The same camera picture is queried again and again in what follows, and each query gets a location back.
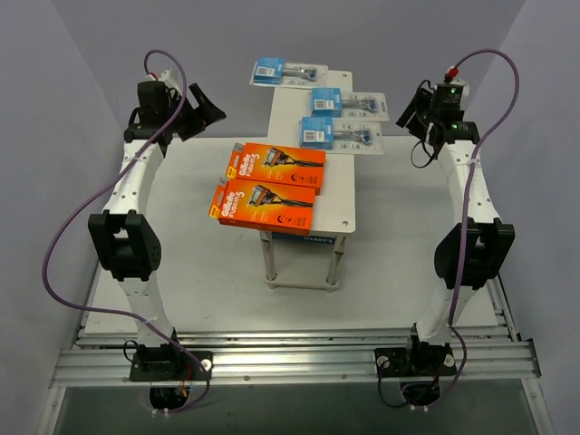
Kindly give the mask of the Gillette SkinGuard blister pack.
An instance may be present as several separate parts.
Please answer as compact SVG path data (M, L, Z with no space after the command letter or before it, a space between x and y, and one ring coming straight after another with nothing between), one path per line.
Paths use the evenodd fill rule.
M390 120L386 96L380 92L343 92L336 87L314 88L311 115L346 120Z

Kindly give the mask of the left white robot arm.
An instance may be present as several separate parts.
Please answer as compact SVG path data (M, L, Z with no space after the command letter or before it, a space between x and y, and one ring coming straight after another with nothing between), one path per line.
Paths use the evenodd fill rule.
M162 380L181 373L185 356L168 342L176 333L165 313L156 276L162 251L146 219L150 191L174 137L188 140L226 117L196 83L188 88L196 107L177 85L161 80L139 83L139 105L123 133L121 179L102 212L88 219L101 267L111 273L131 313L139 317L133 362L141 369L150 368Z

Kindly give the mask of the orange Fusion5 razor box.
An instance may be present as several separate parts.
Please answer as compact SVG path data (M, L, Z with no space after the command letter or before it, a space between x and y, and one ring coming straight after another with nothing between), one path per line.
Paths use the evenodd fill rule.
M226 168L227 179L246 179L314 189L324 184L322 150L246 142L236 143Z
M307 236L313 223L315 200L313 188L221 179L208 215L226 226Z

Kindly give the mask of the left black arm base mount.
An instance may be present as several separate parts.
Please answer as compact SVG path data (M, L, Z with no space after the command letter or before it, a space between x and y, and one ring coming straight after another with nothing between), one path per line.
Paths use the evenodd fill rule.
M131 382L204 382L211 378L213 353L195 351L193 353L204 364L204 373L190 357L169 348L146 348L133 356L130 366Z

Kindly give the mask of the clear blue-card razor blister pack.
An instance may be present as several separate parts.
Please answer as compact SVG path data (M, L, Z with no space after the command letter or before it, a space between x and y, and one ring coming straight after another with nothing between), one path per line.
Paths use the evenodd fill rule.
M382 127L378 122L346 121L330 117L303 117L299 146L335 154L382 155Z

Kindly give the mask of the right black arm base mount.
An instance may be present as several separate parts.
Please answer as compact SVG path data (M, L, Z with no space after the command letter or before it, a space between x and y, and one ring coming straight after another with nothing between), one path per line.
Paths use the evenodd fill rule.
M420 349L376 348L373 353L376 372L382 378L452 376L457 373L449 347L428 345Z

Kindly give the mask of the blue Harry's box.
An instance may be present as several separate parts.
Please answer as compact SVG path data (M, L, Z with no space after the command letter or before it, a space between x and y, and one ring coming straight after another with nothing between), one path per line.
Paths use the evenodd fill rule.
M291 241L325 244L325 245L333 245L335 242L335 237L299 236L299 235L279 233L279 232L273 232L272 238L274 240L291 240Z

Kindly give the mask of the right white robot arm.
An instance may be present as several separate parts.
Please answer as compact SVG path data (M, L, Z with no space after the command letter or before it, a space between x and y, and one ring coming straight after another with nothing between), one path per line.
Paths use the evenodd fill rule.
M477 125L465 121L463 86L423 81L397 120L440 164L451 198L453 225L434 252L434 269L441 287L411 330L402 352L405 368L426 372L435 356L454 337L456 323L470 299L494 279L515 240L515 228L502 220L488 192L480 157Z

